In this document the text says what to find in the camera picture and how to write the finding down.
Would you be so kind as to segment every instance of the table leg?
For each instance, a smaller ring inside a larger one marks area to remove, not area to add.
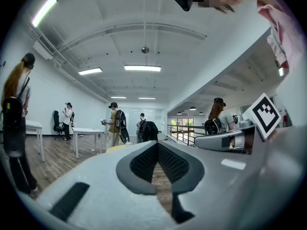
[[[39,129],[36,129],[36,134],[37,134],[38,153],[40,153]]]
[[[75,139],[76,139],[76,135],[75,135],[75,132],[73,131],[73,133],[72,133],[72,146],[73,146],[73,152],[75,152],[76,151],[76,141],[75,141]]]
[[[78,133],[75,134],[75,148],[76,148],[76,158],[79,159],[79,153],[78,153]]]
[[[102,150],[102,134],[100,134],[100,153],[101,153],[101,150]]]
[[[44,147],[43,147],[43,129],[40,129],[39,132],[40,132],[40,151],[42,155],[42,160],[43,162],[45,162]]]
[[[95,140],[94,140],[94,149],[96,150],[96,140],[97,140],[97,134],[95,134]]]

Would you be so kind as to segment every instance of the air vent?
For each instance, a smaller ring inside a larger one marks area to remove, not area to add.
[[[51,55],[54,55],[56,50],[54,49],[54,47],[50,45],[50,43],[43,36],[40,36],[38,40],[45,47],[45,49],[49,51]]]

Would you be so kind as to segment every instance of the ceiling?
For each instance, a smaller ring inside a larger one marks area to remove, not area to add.
[[[200,112],[207,114],[216,97],[225,98],[234,92],[241,92],[247,86],[261,84],[272,75],[278,74],[278,69],[274,61],[274,53],[267,43],[266,36],[262,36],[257,43],[257,48],[246,59],[233,66],[227,73],[222,74],[214,83],[203,86],[197,93],[191,95],[184,103],[170,111],[168,116],[199,115]],[[196,111],[190,111],[191,106],[196,107]]]
[[[32,19],[45,1],[29,1],[26,15]],[[147,55],[141,52],[144,19]],[[213,8],[184,12],[174,0],[145,0],[145,11],[143,0],[59,0],[38,29],[78,71],[100,67],[102,73],[84,77],[108,96],[126,96],[129,102],[138,97],[167,102],[172,82],[183,77],[178,70],[186,66],[191,52],[206,40],[214,25],[225,19]],[[146,63],[161,66],[161,72],[124,69],[124,65]],[[229,75],[217,85],[221,83],[242,87]],[[232,90],[211,86],[206,91],[223,95]]]

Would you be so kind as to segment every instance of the black office chair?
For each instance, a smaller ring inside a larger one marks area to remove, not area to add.
[[[54,137],[54,139],[56,139],[57,137],[61,137],[62,132],[64,132],[63,123],[59,122],[59,112],[56,110],[54,110],[53,113],[53,120],[54,120],[53,130],[58,133],[58,135]]]

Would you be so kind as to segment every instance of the black railing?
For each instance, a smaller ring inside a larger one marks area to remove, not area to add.
[[[205,135],[195,132],[194,129],[204,129],[204,126],[186,126],[186,125],[167,125],[167,134],[180,140],[188,146],[194,147],[195,134]]]

